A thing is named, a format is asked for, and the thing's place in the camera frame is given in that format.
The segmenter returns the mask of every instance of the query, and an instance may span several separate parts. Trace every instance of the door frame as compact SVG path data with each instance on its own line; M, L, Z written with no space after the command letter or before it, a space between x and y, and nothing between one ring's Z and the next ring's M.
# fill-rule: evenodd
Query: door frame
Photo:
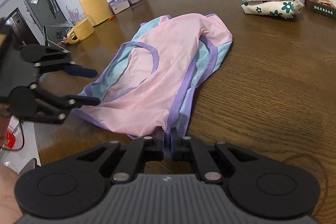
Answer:
M28 32L30 32L31 35L32 35L32 36L34 37L34 39L36 40L36 43L37 43L37 44L40 44L40 43L38 42L36 36L33 34L33 32L31 31L31 29L29 28L27 22L25 21L25 18L24 18L23 15L21 14L20 9L19 9L18 7L16 7L16 8L14 9L14 11L11 12L10 15L9 15L8 17L6 17L5 22L6 22L10 17L12 17L15 13L17 13L17 14L19 15L21 21L22 21L22 22L24 23L24 25L27 27Z

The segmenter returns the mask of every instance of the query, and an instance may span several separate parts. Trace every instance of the red object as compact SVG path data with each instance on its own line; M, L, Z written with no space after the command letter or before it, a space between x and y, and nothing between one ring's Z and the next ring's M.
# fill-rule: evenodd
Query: red object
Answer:
M12 149L15 144L15 136L14 134L7 129L6 138L5 138L5 146L7 146L9 149Z

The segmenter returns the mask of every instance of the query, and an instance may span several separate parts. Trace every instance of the ribbed gray surface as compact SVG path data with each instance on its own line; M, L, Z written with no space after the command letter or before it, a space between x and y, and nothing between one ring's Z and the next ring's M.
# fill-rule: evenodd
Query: ribbed gray surface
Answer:
M217 185L190 175L138 175L113 186L96 208L74 218L44 220L24 216L17 224L317 224L306 216L263 220L235 207Z

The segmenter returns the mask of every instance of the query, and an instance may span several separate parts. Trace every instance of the black cable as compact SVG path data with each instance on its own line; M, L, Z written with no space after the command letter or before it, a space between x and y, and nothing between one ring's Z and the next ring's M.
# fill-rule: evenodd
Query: black cable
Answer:
M22 145L21 145L21 147L18 148L18 149L10 149L10 148L2 147L3 150L5 150L5 151L20 151L25 146L25 136L23 134L22 121L21 120L19 120L19 125L20 125L21 134L22 134Z

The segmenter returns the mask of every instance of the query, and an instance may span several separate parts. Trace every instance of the brown table surface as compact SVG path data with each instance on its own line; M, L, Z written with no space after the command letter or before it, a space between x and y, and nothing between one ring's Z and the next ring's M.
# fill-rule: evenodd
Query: brown table surface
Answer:
M336 20L307 8L292 20L245 15L240 4L241 0L144 0L68 49L77 63L102 72L140 23L161 15L216 13L234 42L219 70L198 88L187 135L206 144L226 140L280 161L293 156L290 164L308 170L320 182L317 219L335 223ZM76 94L91 81L55 72L42 86L57 95ZM129 142L127 136L74 115L62 126L36 124L35 135L42 164L108 140ZM182 173L186 166L164 160L148 163L146 172Z

